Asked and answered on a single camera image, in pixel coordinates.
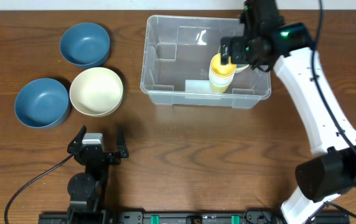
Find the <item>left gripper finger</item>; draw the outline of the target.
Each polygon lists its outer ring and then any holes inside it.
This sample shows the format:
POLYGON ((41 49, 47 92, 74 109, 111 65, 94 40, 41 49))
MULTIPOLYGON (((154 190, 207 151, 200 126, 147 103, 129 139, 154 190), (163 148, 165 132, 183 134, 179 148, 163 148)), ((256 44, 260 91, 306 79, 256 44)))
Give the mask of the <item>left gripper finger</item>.
POLYGON ((128 158, 129 152, 123 136, 123 128, 120 126, 118 128, 118 137, 116 140, 116 148, 119 153, 120 158, 128 158))
POLYGON ((85 125, 82 126, 78 134, 72 139, 72 141, 68 144, 67 152, 69 154, 79 154, 82 150, 82 140, 84 135, 87 132, 87 127, 85 125))

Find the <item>small grey bowl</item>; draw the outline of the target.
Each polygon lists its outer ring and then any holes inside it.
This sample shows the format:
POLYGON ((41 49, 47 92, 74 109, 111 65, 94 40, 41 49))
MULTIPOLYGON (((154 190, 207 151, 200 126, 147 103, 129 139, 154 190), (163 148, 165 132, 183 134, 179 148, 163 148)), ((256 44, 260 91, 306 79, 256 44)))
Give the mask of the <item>small grey bowl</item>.
POLYGON ((242 72, 244 69, 248 68, 249 65, 237 65, 237 68, 235 69, 235 72, 242 72))

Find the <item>yellow cup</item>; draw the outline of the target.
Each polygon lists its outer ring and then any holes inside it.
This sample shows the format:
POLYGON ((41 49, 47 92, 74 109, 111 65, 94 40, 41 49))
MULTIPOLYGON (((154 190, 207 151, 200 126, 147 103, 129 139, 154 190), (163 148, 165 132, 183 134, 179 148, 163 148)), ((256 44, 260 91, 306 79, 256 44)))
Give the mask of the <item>yellow cup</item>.
POLYGON ((221 53, 214 55, 210 61, 212 71, 221 77, 227 77, 235 73, 237 66, 231 63, 231 57, 226 65, 221 64, 221 53))
POLYGON ((229 86, 230 86, 230 83, 227 83, 226 85, 217 85, 213 82, 210 82, 211 90, 214 93, 224 93, 224 92, 226 92, 226 90, 228 89, 229 86))

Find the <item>blue bowl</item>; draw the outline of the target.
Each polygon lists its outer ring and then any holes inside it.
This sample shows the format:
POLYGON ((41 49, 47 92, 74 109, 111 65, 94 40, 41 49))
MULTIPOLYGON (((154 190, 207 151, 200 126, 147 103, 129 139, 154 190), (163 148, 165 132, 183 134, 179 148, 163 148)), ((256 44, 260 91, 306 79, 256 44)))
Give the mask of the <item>blue bowl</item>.
POLYGON ((70 98, 65 86, 53 78, 40 78, 25 85, 16 96, 17 119, 30 128, 49 129, 69 116, 70 98))
POLYGON ((101 25, 92 22, 70 27, 60 40, 62 57, 83 69, 102 66, 108 60, 110 50, 109 33, 101 25))

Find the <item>large cream bowl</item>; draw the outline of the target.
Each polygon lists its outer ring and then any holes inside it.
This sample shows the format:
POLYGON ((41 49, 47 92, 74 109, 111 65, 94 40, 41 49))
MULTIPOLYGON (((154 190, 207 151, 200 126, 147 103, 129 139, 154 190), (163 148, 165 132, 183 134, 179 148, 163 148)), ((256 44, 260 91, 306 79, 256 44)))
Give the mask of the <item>large cream bowl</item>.
POLYGON ((81 114, 107 116, 123 100, 123 82, 119 75, 104 67, 89 68, 79 73, 70 86, 70 101, 81 114))

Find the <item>light blue cup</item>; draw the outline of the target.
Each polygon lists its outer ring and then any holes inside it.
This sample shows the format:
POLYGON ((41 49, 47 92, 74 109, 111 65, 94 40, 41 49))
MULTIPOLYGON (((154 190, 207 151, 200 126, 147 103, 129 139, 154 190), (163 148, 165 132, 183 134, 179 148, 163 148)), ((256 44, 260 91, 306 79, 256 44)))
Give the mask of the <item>light blue cup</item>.
POLYGON ((227 86, 231 84, 231 82, 233 81, 233 77, 234 77, 233 75, 220 77, 215 74, 210 74, 209 80, 216 86, 227 86))

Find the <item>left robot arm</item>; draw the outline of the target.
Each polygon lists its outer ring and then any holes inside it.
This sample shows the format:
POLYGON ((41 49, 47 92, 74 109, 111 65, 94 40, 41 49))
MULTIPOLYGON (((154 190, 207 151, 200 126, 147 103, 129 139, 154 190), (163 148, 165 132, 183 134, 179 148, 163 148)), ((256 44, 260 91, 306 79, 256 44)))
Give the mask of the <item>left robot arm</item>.
POLYGON ((85 171, 74 175, 68 182, 70 206, 67 224, 107 224, 113 221, 113 213, 103 206, 109 176, 109 166, 121 164, 129 157, 123 130, 118 129, 116 152, 106 152, 101 133, 87 133, 83 126, 69 143, 67 152, 85 171))

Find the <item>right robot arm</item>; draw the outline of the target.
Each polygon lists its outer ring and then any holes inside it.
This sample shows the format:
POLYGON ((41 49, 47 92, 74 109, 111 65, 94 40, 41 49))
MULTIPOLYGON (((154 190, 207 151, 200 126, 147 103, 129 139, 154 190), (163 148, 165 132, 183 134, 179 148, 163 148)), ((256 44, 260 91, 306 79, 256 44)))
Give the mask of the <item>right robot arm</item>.
POLYGON ((245 1, 243 35, 221 39, 220 61, 274 71, 289 92, 307 132, 312 159, 296 167, 297 188, 280 207, 279 222, 312 223, 356 187, 356 130, 328 84, 319 37, 287 24, 274 0, 245 1))

